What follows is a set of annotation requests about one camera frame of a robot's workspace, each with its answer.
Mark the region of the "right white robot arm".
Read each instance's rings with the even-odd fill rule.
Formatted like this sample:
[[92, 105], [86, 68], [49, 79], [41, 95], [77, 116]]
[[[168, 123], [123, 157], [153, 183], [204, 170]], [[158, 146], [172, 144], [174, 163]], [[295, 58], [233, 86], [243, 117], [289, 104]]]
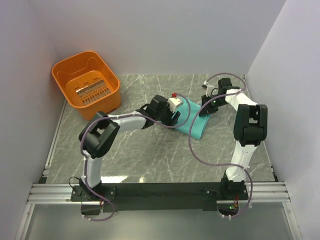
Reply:
[[214, 114], [226, 104], [236, 110], [233, 126], [235, 149], [229, 166], [220, 182], [219, 194], [225, 200], [246, 193], [245, 170], [257, 147], [266, 139], [268, 128], [268, 108], [247, 97], [239, 86], [233, 86], [230, 78], [218, 80], [218, 87], [205, 81], [206, 90], [201, 96], [201, 117]]

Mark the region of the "teal t-shirt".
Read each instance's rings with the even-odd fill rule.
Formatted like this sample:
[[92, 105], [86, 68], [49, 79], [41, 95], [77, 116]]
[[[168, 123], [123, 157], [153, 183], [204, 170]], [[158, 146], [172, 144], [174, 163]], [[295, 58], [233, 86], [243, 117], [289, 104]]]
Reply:
[[[181, 125], [188, 116], [189, 113], [189, 106], [184, 98], [180, 98], [183, 101], [183, 104], [177, 108], [177, 110], [180, 112], [180, 116], [177, 120], [177, 125]], [[184, 133], [184, 134], [189, 134], [190, 126], [192, 123], [193, 118], [195, 117], [196, 113], [200, 110], [201, 106], [192, 102], [190, 99], [188, 99], [188, 102], [190, 103], [190, 116], [188, 120], [186, 121], [185, 124], [182, 126], [179, 126], [175, 128], [176, 130]], [[191, 129], [191, 137], [197, 140], [200, 140], [208, 120], [210, 119], [210, 115], [205, 115], [205, 116], [197, 116]]]

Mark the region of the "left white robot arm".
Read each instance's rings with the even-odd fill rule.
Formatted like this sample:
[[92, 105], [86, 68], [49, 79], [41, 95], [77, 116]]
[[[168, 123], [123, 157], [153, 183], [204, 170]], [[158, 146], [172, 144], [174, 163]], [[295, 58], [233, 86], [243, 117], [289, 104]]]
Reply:
[[80, 184], [82, 195], [88, 201], [96, 200], [100, 195], [98, 187], [101, 181], [102, 159], [113, 145], [119, 133], [143, 130], [156, 122], [168, 127], [178, 123], [180, 112], [178, 107], [183, 104], [179, 96], [165, 98], [156, 95], [150, 103], [139, 109], [120, 115], [97, 112], [79, 134], [80, 152], [83, 155], [84, 166]]

